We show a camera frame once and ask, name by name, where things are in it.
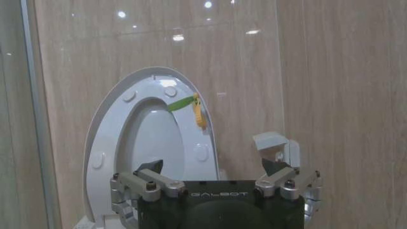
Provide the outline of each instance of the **wall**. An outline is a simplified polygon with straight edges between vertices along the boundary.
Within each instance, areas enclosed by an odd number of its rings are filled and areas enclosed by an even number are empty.
[[[36,0],[67,229],[83,217],[83,146],[92,115],[115,83],[143,67],[173,67],[199,88],[215,125],[219,164],[230,177],[263,174],[253,135],[285,131],[275,1],[217,0],[209,9],[205,2]],[[261,31],[246,34],[250,30]],[[185,41],[174,41],[177,34]]]
[[[407,2],[278,1],[286,132],[321,168],[313,228],[407,225]]]
[[[0,0],[0,224],[47,228],[20,1]]]

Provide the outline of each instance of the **toilet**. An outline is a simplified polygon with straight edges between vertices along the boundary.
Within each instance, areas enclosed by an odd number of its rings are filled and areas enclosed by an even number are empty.
[[[185,103],[169,110],[169,105],[194,95],[201,99],[199,107]],[[87,219],[96,222],[94,228],[120,225],[111,210],[114,173],[132,172],[159,159],[165,161],[162,174],[171,179],[219,179],[213,123],[201,93],[178,71],[151,67],[116,84],[90,126],[83,193]]]

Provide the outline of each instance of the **black plastic part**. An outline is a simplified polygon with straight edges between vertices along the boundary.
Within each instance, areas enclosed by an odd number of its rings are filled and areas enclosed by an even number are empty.
[[[134,174],[136,175],[138,172],[143,169],[150,169],[151,171],[157,172],[157,173],[162,173],[162,169],[163,169],[163,160],[157,160],[152,161],[150,163],[143,163],[140,165],[140,167],[138,168],[138,170],[134,172]]]
[[[266,170],[266,173],[269,176],[275,174],[278,171],[281,171],[286,167],[291,167],[286,162],[277,162],[277,161],[270,161],[267,159],[262,159],[262,165]]]
[[[138,202],[140,229],[303,229],[305,198],[273,198],[255,191],[255,181],[185,181],[189,194]]]

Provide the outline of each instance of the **wood grain wall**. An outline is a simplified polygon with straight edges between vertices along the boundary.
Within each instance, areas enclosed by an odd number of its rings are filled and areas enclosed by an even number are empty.
[[[407,1],[278,1],[286,132],[321,168],[313,228],[407,227]]]
[[[47,228],[20,1],[0,0],[0,228]]]

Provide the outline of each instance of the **yellow clip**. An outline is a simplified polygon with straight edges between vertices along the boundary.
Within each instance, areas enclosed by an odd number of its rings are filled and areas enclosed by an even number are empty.
[[[194,107],[197,124],[202,129],[206,129],[206,118],[202,113],[202,100],[199,98],[198,93],[194,93],[193,107]]]

